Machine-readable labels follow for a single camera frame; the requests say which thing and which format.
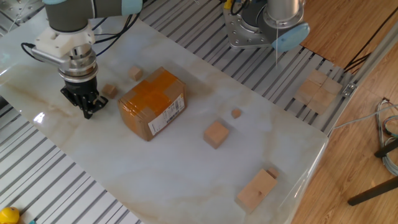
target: wooden block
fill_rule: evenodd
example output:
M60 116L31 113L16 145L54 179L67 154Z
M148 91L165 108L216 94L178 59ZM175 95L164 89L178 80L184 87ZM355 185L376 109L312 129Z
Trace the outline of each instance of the wooden block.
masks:
M307 107L309 107L311 110L315 111L319 115L322 115L335 98L336 95L333 95L328 91L319 88Z
M234 118L234 119L236 119L236 118L238 118L238 117L240 117L241 116L241 110L239 110L239 109L235 109L235 110L232 110L232 117Z
M229 130L226 129L220 122L215 121L206 131L203 139L217 149L228 137Z
M111 99L113 99L118 94L118 90L116 89L116 87L110 84L106 84L101 92Z
M340 83L332 80L331 78L327 78L326 81L321 86L322 89L328 91L333 95L337 95L343 86Z
M277 183L278 181L275 178L269 175L264 169L261 169L252 181L238 194L235 202L245 212L252 213Z
M138 81L142 77L142 70L134 66L134 67L130 68L129 76L134 81Z
M311 72L310 76L308 76L307 80L310 80L311 82L314 82L319 87L321 87L327 78L328 78L328 76L325 75L324 73L319 72L317 70L313 70Z
M279 176L279 172L272 167L267 169L267 173L271 175L274 179L276 179Z
M299 102L307 105L313 96L317 93L320 87L310 80L306 80L303 85L297 90L294 98Z

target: white marble table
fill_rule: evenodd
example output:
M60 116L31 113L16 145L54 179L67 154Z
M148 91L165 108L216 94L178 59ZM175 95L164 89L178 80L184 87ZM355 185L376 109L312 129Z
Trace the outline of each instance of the white marble table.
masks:
M145 224L291 222L326 146L322 132L141 21L99 57L99 89L116 85L120 97L137 84L130 67L142 67L146 76L163 66L187 84L187 109L151 142L124 125L116 100L86 120L60 93L57 69L19 47L46 23L41 12L0 40L0 95ZM101 28L115 32L123 23L108 19ZM231 117L234 108L243 112L238 119ZM203 140L215 120L230 130L217 150ZM246 215L234 199L269 167L280 172L279 182Z

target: cardboard box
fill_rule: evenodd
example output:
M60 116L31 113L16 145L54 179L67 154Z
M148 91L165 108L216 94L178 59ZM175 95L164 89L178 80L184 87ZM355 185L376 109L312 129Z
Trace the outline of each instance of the cardboard box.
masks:
M160 67L118 101L126 126L150 141L187 107L186 85Z

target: large wooden block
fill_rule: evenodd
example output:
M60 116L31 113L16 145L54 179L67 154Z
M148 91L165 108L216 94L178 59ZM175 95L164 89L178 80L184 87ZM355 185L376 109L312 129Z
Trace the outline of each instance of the large wooden block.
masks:
M340 83L332 80L331 78L327 78L326 81L321 86L322 89L328 91L333 95L337 95L343 86Z
M101 92L103 93L103 95L111 99L113 99L118 94L118 90L116 89L116 87L110 84L106 84Z
M310 80L311 82L314 82L319 87L321 87L327 78L328 78L328 76L325 75L324 73L319 72L317 70L313 70L311 72L310 76L308 76L307 80Z
M226 127L224 127L220 122L215 121L205 131L203 139L214 149L217 149L228 137L228 134L229 130Z
M320 87L314 82L306 80L303 85L298 89L298 91L294 95L294 98L299 102L307 105L311 101L313 96L315 96L319 88Z
M330 103L336 98L336 95L333 95L326 91L323 88L320 88L315 96L312 98L310 103L307 105L311 110L316 113L322 115L326 109L329 107Z
M129 76L134 81L138 81L142 77L142 70L134 66L134 67L130 68Z
M252 213L277 183L278 181L275 178L264 169L261 169L252 181L238 194L235 202L245 212Z

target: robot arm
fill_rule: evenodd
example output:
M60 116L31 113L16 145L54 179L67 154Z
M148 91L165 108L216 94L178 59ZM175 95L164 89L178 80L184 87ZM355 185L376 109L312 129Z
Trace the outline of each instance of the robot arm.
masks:
M62 94L90 119L108 100L97 90L98 65L91 48L95 35L89 19L138 13L142 0L44 0L44 3L50 27L36 38L32 53L58 67L65 81Z

